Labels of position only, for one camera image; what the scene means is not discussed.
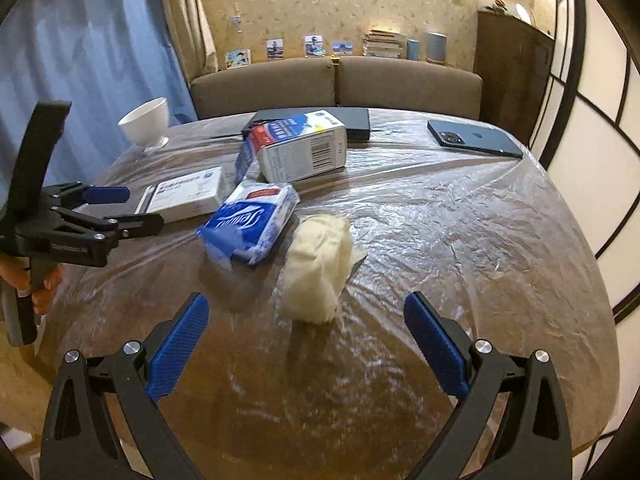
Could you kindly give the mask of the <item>person left hand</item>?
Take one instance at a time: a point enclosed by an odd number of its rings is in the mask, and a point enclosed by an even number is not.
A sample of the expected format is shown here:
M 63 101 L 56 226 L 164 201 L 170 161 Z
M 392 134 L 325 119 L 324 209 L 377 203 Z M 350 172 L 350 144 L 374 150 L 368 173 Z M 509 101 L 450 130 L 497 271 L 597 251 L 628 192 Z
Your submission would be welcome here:
M 0 274 L 2 280 L 15 289 L 26 289 L 30 282 L 23 265 L 17 259 L 5 254 L 1 255 Z M 35 314 L 46 315 L 49 312 L 63 278 L 64 268 L 57 264 L 43 279 L 39 288 L 32 287 Z

